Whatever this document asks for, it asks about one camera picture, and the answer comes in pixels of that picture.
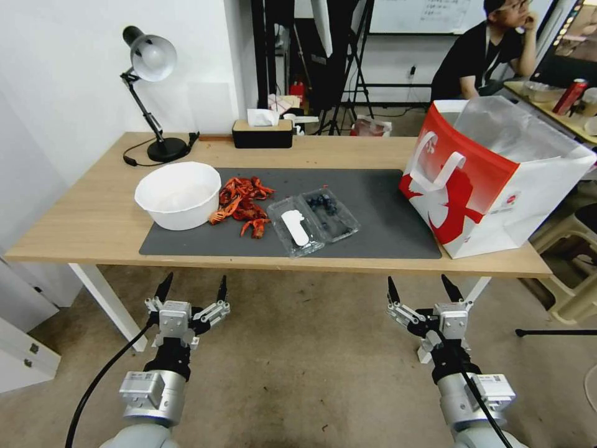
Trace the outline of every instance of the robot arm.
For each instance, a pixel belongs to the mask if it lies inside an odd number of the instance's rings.
[[[482,375],[468,355],[464,337],[470,304],[464,303],[458,288],[442,276],[451,303],[413,310],[401,303],[392,278],[387,280],[387,313],[422,339],[419,358],[422,362],[432,359],[435,365],[432,377],[440,390],[440,407],[454,437],[453,447],[524,447],[499,428],[506,423],[502,412],[516,397],[506,377]]]
[[[157,354],[143,371],[130,371],[124,377],[120,395],[126,403],[124,417],[135,422],[124,428],[101,448],[178,448],[170,430],[181,418],[185,383],[190,378],[190,352],[199,336],[211,330],[230,314],[226,276],[222,278],[216,301],[206,308],[188,302],[166,301],[172,273],[145,301],[150,319],[159,323],[153,347]]]

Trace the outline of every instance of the table leg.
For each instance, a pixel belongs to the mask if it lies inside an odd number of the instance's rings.
[[[464,298],[463,303],[466,304],[466,309],[470,310],[471,307],[474,305],[474,302],[477,298],[481,295],[483,289],[488,285],[491,277],[481,277],[477,280],[477,283],[473,286],[471,292]],[[433,345],[427,340],[422,339],[421,345],[417,350],[417,357],[419,358],[419,362],[421,364],[428,364],[431,362],[431,351],[433,350]]]
[[[128,340],[133,339],[141,329],[124,307],[108,281],[94,264],[68,264],[75,274],[81,279],[93,298],[99,303],[112,322]],[[142,336],[133,348],[138,352],[145,350],[147,338]]]
[[[471,292],[469,292],[468,296],[465,297],[464,302],[466,304],[467,310],[471,309],[471,307],[474,305],[475,300],[477,300],[477,298],[481,295],[483,289],[485,289],[490,280],[491,277],[481,277],[477,280],[477,283],[475,283],[475,285],[471,289]]]

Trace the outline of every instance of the black tissue box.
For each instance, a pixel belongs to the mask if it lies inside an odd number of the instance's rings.
[[[292,147],[292,122],[280,120],[277,126],[249,126],[246,120],[236,120],[232,127],[237,148]]]

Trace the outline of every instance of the lamp shade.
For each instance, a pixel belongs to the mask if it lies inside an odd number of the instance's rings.
[[[176,65],[176,50],[169,40],[143,32],[134,26],[123,31],[123,39],[131,48],[131,64],[145,81],[166,79]]]

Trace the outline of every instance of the gray desk mat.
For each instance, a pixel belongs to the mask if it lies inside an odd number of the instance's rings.
[[[274,197],[258,201],[267,206],[289,196],[327,185],[360,222],[353,236],[309,255],[316,258],[440,258],[433,235],[417,211],[399,192],[402,172],[371,169],[225,169],[218,168],[222,183],[234,176],[258,176],[276,190]],[[271,224],[261,240],[247,233],[232,218],[211,226],[171,231],[153,224],[143,242],[143,255],[287,256]]]

